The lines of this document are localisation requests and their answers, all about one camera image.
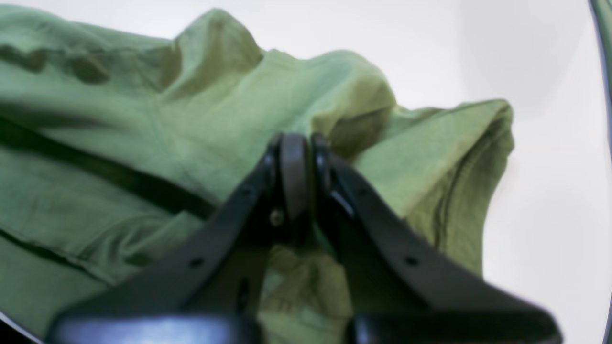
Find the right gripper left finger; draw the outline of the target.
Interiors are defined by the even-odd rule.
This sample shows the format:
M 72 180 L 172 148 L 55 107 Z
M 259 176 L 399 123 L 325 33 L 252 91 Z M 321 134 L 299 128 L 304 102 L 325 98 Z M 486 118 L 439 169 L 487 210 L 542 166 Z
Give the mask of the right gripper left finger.
M 205 227 L 151 267 L 61 312 L 49 344 L 263 344 L 268 253 L 309 229 L 308 143 L 284 133 Z

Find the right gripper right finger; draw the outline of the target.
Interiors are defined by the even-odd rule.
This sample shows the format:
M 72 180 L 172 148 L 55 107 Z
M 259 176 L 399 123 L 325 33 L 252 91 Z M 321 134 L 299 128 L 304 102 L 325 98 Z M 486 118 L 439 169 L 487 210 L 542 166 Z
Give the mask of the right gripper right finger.
M 311 138 L 317 224 L 345 270 L 348 344 L 561 344 L 544 309 L 453 263 L 393 213 L 370 183 Z

